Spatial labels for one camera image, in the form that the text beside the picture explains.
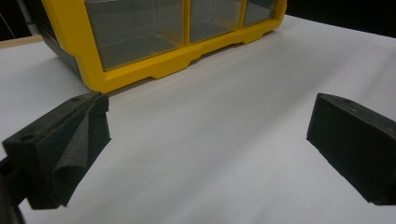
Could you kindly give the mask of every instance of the white tabletop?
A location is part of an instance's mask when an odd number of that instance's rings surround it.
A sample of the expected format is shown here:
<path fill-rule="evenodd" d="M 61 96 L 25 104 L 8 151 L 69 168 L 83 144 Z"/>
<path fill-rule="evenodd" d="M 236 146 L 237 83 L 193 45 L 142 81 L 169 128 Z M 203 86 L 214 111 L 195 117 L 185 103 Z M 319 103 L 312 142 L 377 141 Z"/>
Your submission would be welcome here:
<path fill-rule="evenodd" d="M 0 49 L 0 139 L 89 91 L 44 43 Z M 318 92 L 396 119 L 396 39 L 287 16 L 261 40 L 110 94 L 112 141 L 45 223 L 395 223 L 305 140 Z M 0 159 L 6 156 L 2 150 Z"/>

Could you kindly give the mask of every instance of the yellow organizer case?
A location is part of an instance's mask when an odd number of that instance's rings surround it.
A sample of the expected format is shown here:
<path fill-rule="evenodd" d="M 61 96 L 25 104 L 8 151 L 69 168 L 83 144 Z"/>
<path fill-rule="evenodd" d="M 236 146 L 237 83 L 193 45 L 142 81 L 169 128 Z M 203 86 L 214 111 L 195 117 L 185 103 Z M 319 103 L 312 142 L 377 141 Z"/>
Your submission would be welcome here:
<path fill-rule="evenodd" d="M 42 0 L 86 86 L 109 92 L 161 78 L 203 54 L 277 28 L 286 0 Z"/>

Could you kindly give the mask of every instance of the black plastic part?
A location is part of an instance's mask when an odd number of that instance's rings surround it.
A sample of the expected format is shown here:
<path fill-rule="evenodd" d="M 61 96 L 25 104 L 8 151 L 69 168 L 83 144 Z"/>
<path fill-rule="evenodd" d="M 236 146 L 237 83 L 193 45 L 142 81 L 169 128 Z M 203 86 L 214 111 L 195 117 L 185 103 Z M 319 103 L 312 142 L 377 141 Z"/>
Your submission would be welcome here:
<path fill-rule="evenodd" d="M 396 123 L 348 99 L 318 94 L 307 140 L 369 203 L 396 204 Z"/>
<path fill-rule="evenodd" d="M 3 142 L 11 167 L 25 175 L 33 209 L 67 205 L 82 177 L 110 141 L 108 97 L 72 98 Z"/>

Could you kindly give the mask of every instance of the yellow frame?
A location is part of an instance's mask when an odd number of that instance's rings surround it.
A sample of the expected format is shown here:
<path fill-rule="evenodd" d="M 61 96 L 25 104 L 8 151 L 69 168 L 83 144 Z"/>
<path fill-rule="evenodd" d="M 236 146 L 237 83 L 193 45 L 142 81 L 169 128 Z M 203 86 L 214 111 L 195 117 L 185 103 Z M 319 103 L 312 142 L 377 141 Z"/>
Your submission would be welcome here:
<path fill-rule="evenodd" d="M 59 45 L 76 59 L 84 84 L 93 91 L 114 91 L 146 77 L 161 78 L 189 66 L 202 55 L 231 44 L 248 44 L 277 28 L 286 12 L 287 0 L 277 0 L 271 20 L 243 27 L 248 0 L 241 0 L 241 13 L 235 31 L 190 44 L 190 0 L 184 0 L 184 43 L 174 49 L 141 61 L 104 71 L 83 0 L 42 0 Z"/>

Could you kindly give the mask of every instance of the dark background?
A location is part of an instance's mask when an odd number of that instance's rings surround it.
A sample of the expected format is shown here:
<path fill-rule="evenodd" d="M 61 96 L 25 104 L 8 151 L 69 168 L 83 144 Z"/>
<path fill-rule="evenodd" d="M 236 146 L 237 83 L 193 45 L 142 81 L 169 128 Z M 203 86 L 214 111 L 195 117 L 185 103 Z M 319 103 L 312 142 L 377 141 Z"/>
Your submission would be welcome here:
<path fill-rule="evenodd" d="M 370 1 L 370 4 L 367 2 L 361 0 L 289 0 L 286 14 L 396 37 L 396 0 L 376 0 Z M 0 40 L 30 35 L 16 0 L 0 0 L 0 13 Z"/>

